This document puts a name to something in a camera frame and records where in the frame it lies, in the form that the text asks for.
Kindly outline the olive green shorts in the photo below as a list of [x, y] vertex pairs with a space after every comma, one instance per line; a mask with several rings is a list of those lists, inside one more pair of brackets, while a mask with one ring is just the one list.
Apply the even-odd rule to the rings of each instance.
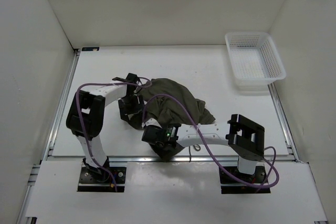
[[195, 98], [189, 89], [168, 78], [147, 81], [147, 88], [137, 88], [146, 106], [145, 120], [155, 119], [160, 126], [170, 124], [212, 124], [215, 117], [206, 109], [205, 101]]

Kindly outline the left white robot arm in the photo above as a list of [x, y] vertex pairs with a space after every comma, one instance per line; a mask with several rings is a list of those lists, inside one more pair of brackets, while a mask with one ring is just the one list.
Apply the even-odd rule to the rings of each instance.
[[79, 140], [85, 154], [83, 163], [98, 182], [115, 180], [100, 139], [105, 108], [117, 101], [120, 119], [134, 125], [144, 108], [140, 91], [151, 85], [150, 80], [143, 83], [144, 79], [128, 73], [126, 78], [115, 77], [109, 83], [82, 84], [75, 92], [66, 127]]

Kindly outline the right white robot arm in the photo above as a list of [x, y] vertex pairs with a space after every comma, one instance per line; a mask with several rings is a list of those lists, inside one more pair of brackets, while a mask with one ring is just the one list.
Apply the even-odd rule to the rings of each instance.
[[236, 177], [242, 182], [254, 177], [257, 163], [264, 158], [265, 128], [240, 114], [233, 114], [226, 123], [163, 127], [150, 118], [142, 126], [142, 141], [164, 161], [193, 145], [229, 146], [238, 154]]

